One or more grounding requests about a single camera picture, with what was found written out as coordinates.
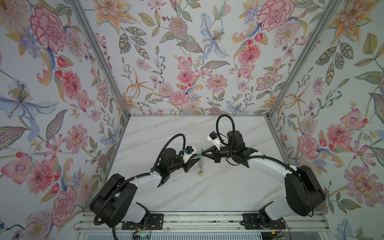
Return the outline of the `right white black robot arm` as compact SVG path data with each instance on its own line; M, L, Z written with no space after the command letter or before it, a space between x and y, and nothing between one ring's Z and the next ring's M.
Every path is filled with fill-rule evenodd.
M218 134L211 132L207 140L213 146L202 151L202 156L216 163L230 158L237 165L263 172L285 187L285 195L281 199L273 200L258 211L257 220L263 228L292 214L309 217L325 201L326 194L309 167L291 166L246 147L239 131L230 131L227 136L229 141L224 143Z

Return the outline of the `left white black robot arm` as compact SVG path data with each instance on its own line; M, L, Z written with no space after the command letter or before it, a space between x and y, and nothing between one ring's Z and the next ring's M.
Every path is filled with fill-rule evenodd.
M112 175L90 203L95 214L94 225L114 228L120 222L144 229L149 225L151 211L143 204L134 203L135 195L164 185L171 173L184 170L187 173L199 161L198 151L188 146L179 154L167 148L160 154L160 161L153 172L126 179L120 174Z

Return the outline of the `aluminium mounting rail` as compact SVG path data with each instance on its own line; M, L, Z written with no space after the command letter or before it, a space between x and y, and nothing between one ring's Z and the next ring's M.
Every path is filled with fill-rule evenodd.
M176 233L176 232L245 232L245 231L283 231L294 232L328 232L329 226L321 213L312 217L291 215L279 220L269 229L255 224L251 229L245 226L244 212L154 212L162 214L159 221L145 228L146 232Z

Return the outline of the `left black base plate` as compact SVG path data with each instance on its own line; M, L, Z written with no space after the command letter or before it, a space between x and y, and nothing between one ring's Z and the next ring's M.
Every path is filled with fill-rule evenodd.
M144 218L138 222L123 222L122 230L162 230L164 224L164 214L146 214Z

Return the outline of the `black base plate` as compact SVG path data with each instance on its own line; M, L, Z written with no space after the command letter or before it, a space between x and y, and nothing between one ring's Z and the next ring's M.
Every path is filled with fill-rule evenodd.
M164 214L146 214L144 218L138 222L123 222L122 230L162 230L164 224Z
M287 228L284 219L280 218L277 221L271 220L267 215L259 213L242 214L243 220L241 225L246 230L285 230Z

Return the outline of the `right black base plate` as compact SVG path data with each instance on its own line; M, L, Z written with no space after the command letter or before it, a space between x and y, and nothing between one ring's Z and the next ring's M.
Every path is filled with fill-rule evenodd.
M241 225L246 230L285 230L287 228L284 219L280 218L277 221L271 220L267 215L259 213L242 214L243 220Z

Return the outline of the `right aluminium corner post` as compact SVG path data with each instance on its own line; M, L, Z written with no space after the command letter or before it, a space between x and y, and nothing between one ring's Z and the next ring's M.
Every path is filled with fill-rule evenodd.
M314 50L318 40L320 39L321 34L326 28L326 25L328 21L330 20L330 17L332 17L335 8L338 7L337 1L328 1L328 4L326 5L316 27L314 28L313 35L309 38L307 44L303 48L303 51L297 58L297 63L294 65L291 73L289 74L287 80L285 81L284 86L280 90L280 93L278 94L273 106L269 110L266 117L268 120L271 120L272 117L278 112L278 109L280 105L282 104L287 92L289 91L291 85L293 84L294 80L296 79L298 73L300 72L301 68L304 66L307 58L309 57L310 53Z

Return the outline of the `aluminium corner post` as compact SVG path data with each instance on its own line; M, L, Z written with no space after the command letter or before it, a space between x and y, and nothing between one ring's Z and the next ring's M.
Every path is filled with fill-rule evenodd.
M300 72L301 68L304 66L307 58L309 57L310 53L314 50L318 40L320 39L321 34L326 28L326 25L328 21L330 20L330 17L332 17L335 8L338 7L337 1L328 1L328 4L326 5L316 27L314 28L313 35L309 38L307 44L303 48L303 51L297 58L297 63L294 65L291 73L289 74L287 80L285 81L284 86L280 90L280 93L278 94L273 106L269 110L266 117L268 120L271 120L272 117L278 112L278 109L280 105L282 104L287 92L289 91L291 85L293 84L294 80L296 79L298 73Z
M119 88L114 79L113 73L111 71L111 68L109 67L107 60L104 58L102 48L100 47L99 42L96 38L96 35L92 29L92 26L90 25L87 19L85 10L83 9L80 1L69 0L69 4L73 9L77 20L80 22L81 27L83 27L85 30L86 38L90 43L92 50L95 52L95 58L97 60L97 63L99 64L100 68L105 74L107 82L110 84L112 92L116 97L120 110L122 111L122 114L124 115L125 118L129 119L130 118L129 110L127 109L126 104L123 100L122 94L119 91Z

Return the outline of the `left aluminium corner post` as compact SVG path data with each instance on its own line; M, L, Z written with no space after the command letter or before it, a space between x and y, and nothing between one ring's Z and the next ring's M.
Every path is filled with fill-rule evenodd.
M107 82L110 84L112 92L116 97L120 110L122 111L122 114L124 115L125 118L129 119L130 118L129 110L127 109L126 104L123 100L122 94L119 91L119 88L114 79L113 73L111 71L111 68L109 67L107 60L104 58L102 48L100 47L99 42L96 38L96 35L92 29L92 26L90 25L87 19L85 10L83 9L80 1L69 0L69 4L73 9L77 20L80 22L81 27L83 27L85 30L86 38L90 43L92 50L95 52L95 58L97 60L97 63L99 64L100 68L105 74Z

